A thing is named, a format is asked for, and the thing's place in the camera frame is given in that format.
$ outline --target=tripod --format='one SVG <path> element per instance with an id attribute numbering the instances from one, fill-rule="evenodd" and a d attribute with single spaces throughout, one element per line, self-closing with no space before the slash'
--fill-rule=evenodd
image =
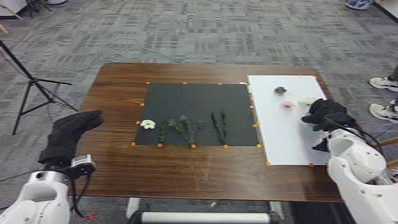
<path id="1" fill-rule="evenodd" d="M 23 101 L 21 101 L 21 107 L 19 107 L 19 112 L 18 112 L 18 117 L 16 117 L 16 124 L 14 124 L 14 129 L 12 129 L 12 135 L 16 134 L 16 130 L 18 130 L 18 126 L 19 126 L 19 121 L 21 121 L 21 116 L 32 112 L 35 109 L 39 109 L 41 107 L 44 107 L 50 103 L 55 103 L 59 106 L 69 108 L 71 110 L 78 111 L 76 108 L 71 106 L 71 104 L 64 101 L 64 99 L 57 96 L 57 94 L 46 89 L 46 87 L 41 85 L 41 82 L 48 82 L 48 83 L 55 83 L 55 84 L 62 84 L 62 85 L 71 85 L 71 83 L 67 82 L 59 82 L 48 79 L 37 79 L 32 74 L 28 73 L 28 70 L 3 44 L 3 41 L 0 40 L 0 47 L 18 65 L 18 68 L 23 72 L 25 77 L 28 78 L 28 86 L 27 86 L 27 91 L 25 91 L 25 95 L 23 95 Z M 35 87 L 39 89 L 41 94 L 44 95 L 46 98 L 46 102 L 43 104 L 39 104 L 34 108 L 30 108 L 28 110 L 25 110 L 25 105 L 27 105 L 27 100 L 28 100 L 28 93 L 30 93 L 30 89 L 32 87 Z"/>

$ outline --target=black object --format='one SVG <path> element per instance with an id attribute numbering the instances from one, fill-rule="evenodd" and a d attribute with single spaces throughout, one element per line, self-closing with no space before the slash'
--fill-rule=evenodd
<path id="1" fill-rule="evenodd" d="M 224 112 L 220 113 L 220 119 L 222 119 L 222 122 L 218 124 L 217 115 L 215 113 L 211 113 L 211 122 L 213 122 L 215 131 L 217 131 L 218 141 L 220 141 L 220 144 L 226 145 L 227 144 L 227 122 L 226 122 Z"/>
<path id="2" fill-rule="evenodd" d="M 318 99 L 309 107 L 309 115 L 302 117 L 306 123 L 316 124 L 314 131 L 337 129 L 325 117 L 345 127 L 357 128 L 357 121 L 348 115 L 345 106 L 332 100 Z"/>
<path id="3" fill-rule="evenodd" d="M 297 224 L 355 224 L 345 203 L 290 202 Z"/>
<path id="4" fill-rule="evenodd" d="M 73 114 L 53 123 L 53 131 L 48 135 L 48 146 L 41 151 L 39 163 L 48 166 L 69 166 L 76 153 L 80 137 L 103 123 L 101 111 Z"/>
<path id="5" fill-rule="evenodd" d="M 332 100 L 318 99 L 309 107 L 309 114 L 302 117 L 306 123 L 316 124 L 313 131 L 332 132 L 336 129 L 345 130 L 352 133 L 373 147 L 366 137 L 375 142 L 375 147 L 380 154 L 384 154 L 380 143 L 369 133 L 362 130 L 357 125 L 353 117 L 348 115 L 346 107 Z M 329 151 L 327 149 L 327 138 L 322 139 L 322 143 L 313 147 L 314 150 Z"/>
<path id="6" fill-rule="evenodd" d="M 67 176 L 71 181 L 71 199 L 78 216 L 83 218 L 83 214 L 78 210 L 78 201 L 82 199 L 89 183 L 91 174 L 96 171 L 94 162 L 78 163 L 71 167 L 71 159 L 76 154 L 76 144 L 85 131 L 94 129 L 103 123 L 101 111 L 82 112 L 53 123 L 51 134 L 48 135 L 48 146 L 41 151 L 39 163 L 44 164 L 44 171 L 55 171 Z M 76 179 L 85 175 L 85 186 L 80 195 L 76 196 Z"/>
<path id="7" fill-rule="evenodd" d="M 2 40 L 0 40 L 0 47 L 2 47 L 2 49 L 3 49 L 3 51 L 5 51 L 5 53 L 7 53 L 7 55 L 9 55 L 9 57 L 11 57 L 12 61 L 14 61 L 14 63 L 16 63 L 16 65 L 18 65 L 18 68 L 19 68 L 19 70 L 21 70 L 21 72 L 23 72 L 25 77 L 28 78 L 28 86 L 27 86 L 27 91 L 25 91 L 25 95 L 23 95 L 21 107 L 19 107 L 19 112 L 18 112 L 18 117 L 16 117 L 16 124 L 14 124 L 14 129 L 12 129 L 12 135 L 14 135 L 14 134 L 16 134 L 16 130 L 18 130 L 18 125 L 19 125 L 21 116 L 23 116 L 28 112 L 32 112 L 35 109 L 39 109 L 43 106 L 46 106 L 50 103 L 55 103 L 59 106 L 69 108 L 69 109 L 75 110 L 75 111 L 78 111 L 78 110 L 76 110 L 76 108 L 71 106 L 71 104 L 64 101 L 64 99 L 57 96 L 57 94 L 46 89 L 46 87 L 41 85 L 39 82 L 55 83 L 55 84 L 59 84 L 59 85 L 60 85 L 60 84 L 62 84 L 62 85 L 71 85 L 71 83 L 67 83 L 67 82 L 59 82 L 59 81 L 53 81 L 53 80 L 48 80 L 48 79 L 37 79 L 37 78 L 32 76 L 32 74 L 30 74 L 30 72 L 28 72 L 28 70 L 27 70 L 27 68 L 25 68 L 25 66 L 23 66 L 23 64 L 21 64 L 21 62 L 19 62 L 19 60 L 18 60 L 18 58 L 16 58 L 16 56 L 14 56 L 14 54 L 12 54 L 12 52 L 11 52 L 11 50 L 9 50 L 9 48 L 7 48 L 7 46 L 5 46 Z M 30 93 L 30 89 L 32 89 L 32 87 L 35 87 L 35 88 L 39 89 L 39 92 L 41 92 L 41 94 L 44 95 L 44 98 L 46 98 L 46 102 L 44 102 L 43 104 L 39 104 L 39 105 L 37 105 L 34 108 L 30 108 L 28 110 L 25 110 L 25 104 L 27 104 L 28 93 Z"/>
<path id="8" fill-rule="evenodd" d="M 247 86 L 242 84 L 151 84 L 140 118 L 156 122 L 156 128 L 154 130 L 138 128 L 137 145 L 158 144 L 162 118 L 178 120 L 185 115 L 192 122 L 197 120 L 204 122 L 197 145 L 218 146 L 211 113 L 222 111 L 227 117 L 227 145 L 256 146 L 258 133 L 252 128 L 250 110 Z M 186 141 L 174 131 L 167 131 L 167 145 L 186 146 Z"/>

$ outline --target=shoe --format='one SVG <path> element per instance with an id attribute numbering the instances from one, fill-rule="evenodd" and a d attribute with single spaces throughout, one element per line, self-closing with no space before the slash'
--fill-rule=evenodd
<path id="1" fill-rule="evenodd" d="M 373 103 L 369 105 L 369 113 L 378 119 L 387 120 L 391 123 L 398 124 L 398 112 L 394 111 L 393 105 L 384 107 Z"/>
<path id="2" fill-rule="evenodd" d="M 369 85 L 378 89 L 389 89 L 398 92 L 398 82 L 389 80 L 389 77 L 369 79 Z"/>

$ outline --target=pink object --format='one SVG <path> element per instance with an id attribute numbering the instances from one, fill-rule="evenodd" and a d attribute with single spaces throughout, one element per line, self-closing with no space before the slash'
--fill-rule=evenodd
<path id="1" fill-rule="evenodd" d="M 284 108 L 291 108 L 295 105 L 293 105 L 293 103 L 290 101 L 284 101 L 282 102 L 282 106 L 284 106 Z"/>

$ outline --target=white paper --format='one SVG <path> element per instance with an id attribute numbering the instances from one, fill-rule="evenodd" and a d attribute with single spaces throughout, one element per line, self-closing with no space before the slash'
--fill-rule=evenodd
<path id="1" fill-rule="evenodd" d="M 314 76 L 249 75 L 259 131 L 270 165 L 325 165 L 330 155 L 313 150 L 325 132 L 313 131 L 313 124 L 300 120 L 309 106 L 298 101 L 307 97 L 325 99 Z M 279 96 L 277 87 L 288 92 Z"/>

